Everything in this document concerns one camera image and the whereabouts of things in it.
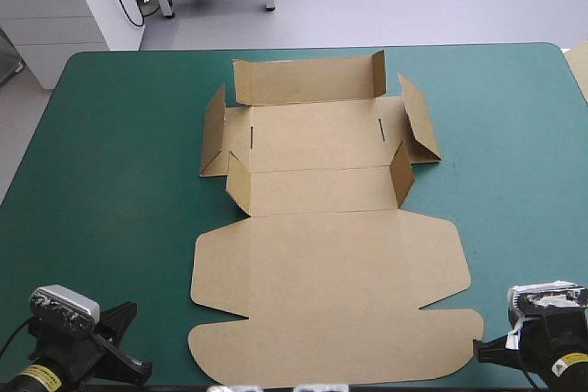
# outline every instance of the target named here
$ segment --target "cardboard side panel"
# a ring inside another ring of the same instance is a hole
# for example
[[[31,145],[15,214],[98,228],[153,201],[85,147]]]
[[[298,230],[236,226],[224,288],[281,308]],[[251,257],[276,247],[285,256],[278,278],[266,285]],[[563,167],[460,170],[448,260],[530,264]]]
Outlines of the cardboard side panel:
[[[210,100],[204,116],[204,135],[202,139],[202,156],[200,158],[200,175],[208,176],[207,167],[221,153],[224,133],[224,85]]]
[[[374,75],[374,96],[386,94],[386,53],[383,50],[371,56]]]
[[[196,240],[191,296],[194,302],[249,314],[251,220],[204,233]]]
[[[253,174],[251,188],[252,216],[397,207],[388,167]]]
[[[394,154],[394,159],[390,165],[390,174],[392,182],[394,183],[394,192],[399,207],[408,196],[408,193],[411,191],[411,187],[414,184],[411,160],[408,157],[408,151],[403,142],[401,142],[400,146],[398,146],[398,150]]]
[[[227,192],[237,205],[248,215],[251,209],[251,173],[232,153],[229,155],[229,173],[227,174]]]
[[[431,161],[441,160],[441,151],[437,144],[433,122],[426,108],[423,92],[408,78],[399,74],[402,86],[402,99],[406,113],[411,122],[414,138],[431,152]]]
[[[588,40],[566,52],[566,60],[588,102]]]
[[[236,61],[234,68],[237,101],[253,106],[375,96],[369,55],[282,62]],[[385,75],[379,70],[379,85],[382,74]]]
[[[421,308],[469,287],[468,263],[458,230],[448,220],[398,210],[414,301]]]
[[[373,98],[253,111],[253,173],[390,165]]]
[[[232,62],[235,72],[235,94],[237,103],[251,105],[253,103],[253,63],[243,60]]]
[[[263,387],[427,379],[459,369],[481,336],[481,318],[418,310],[413,287],[423,275],[407,264],[399,212],[253,219],[249,319],[196,327],[197,362],[223,384]]]

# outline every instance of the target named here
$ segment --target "green table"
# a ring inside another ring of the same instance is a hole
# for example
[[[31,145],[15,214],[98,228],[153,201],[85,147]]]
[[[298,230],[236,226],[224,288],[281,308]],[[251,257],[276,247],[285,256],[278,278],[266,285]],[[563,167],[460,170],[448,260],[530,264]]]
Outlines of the green table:
[[[139,303],[123,343],[154,362],[152,384],[203,384],[187,334],[232,319],[189,297],[194,241],[244,218],[223,178],[198,178],[203,112],[232,59],[369,53],[213,50],[79,54],[70,60],[0,206],[0,331],[28,315],[33,288],[62,284],[103,308]],[[485,338],[508,331],[509,286],[588,284],[588,113],[560,51],[548,44],[387,48],[396,72],[424,89],[443,152],[415,167],[404,208],[452,220],[471,289],[436,308],[477,309]],[[20,336],[0,379],[24,363]],[[406,386],[526,386],[478,365]]]

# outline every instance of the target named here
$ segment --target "white cabinet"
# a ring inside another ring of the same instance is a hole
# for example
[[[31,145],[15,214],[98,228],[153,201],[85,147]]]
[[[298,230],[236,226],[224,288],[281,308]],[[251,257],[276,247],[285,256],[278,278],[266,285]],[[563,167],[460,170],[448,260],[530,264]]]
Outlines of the white cabinet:
[[[140,23],[135,0],[122,1]],[[0,0],[0,28],[45,89],[55,87],[77,52],[137,50],[144,31],[118,0]]]

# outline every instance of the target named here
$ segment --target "unfolded cardboard box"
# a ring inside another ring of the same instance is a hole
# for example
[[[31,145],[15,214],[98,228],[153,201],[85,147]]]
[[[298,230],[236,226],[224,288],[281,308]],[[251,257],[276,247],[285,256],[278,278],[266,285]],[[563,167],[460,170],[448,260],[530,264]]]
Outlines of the unfolded cardboard box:
[[[588,102],[588,40],[566,52],[566,59]]]
[[[384,52],[234,62],[237,101],[209,104],[200,173],[227,175],[250,218],[202,234],[192,298],[246,319],[199,325],[194,358],[223,384],[435,378],[463,366],[483,323],[422,309],[469,286],[455,226],[399,209],[411,163],[441,153],[423,93]]]

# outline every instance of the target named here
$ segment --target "gray floor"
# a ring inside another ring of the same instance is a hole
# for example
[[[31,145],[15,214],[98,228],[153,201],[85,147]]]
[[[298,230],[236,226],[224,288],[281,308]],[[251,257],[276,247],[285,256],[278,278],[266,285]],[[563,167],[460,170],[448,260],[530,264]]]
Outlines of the gray floor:
[[[550,41],[588,37],[588,0],[175,1],[149,17],[143,50],[383,46]],[[0,88],[0,200],[50,93],[28,71]]]

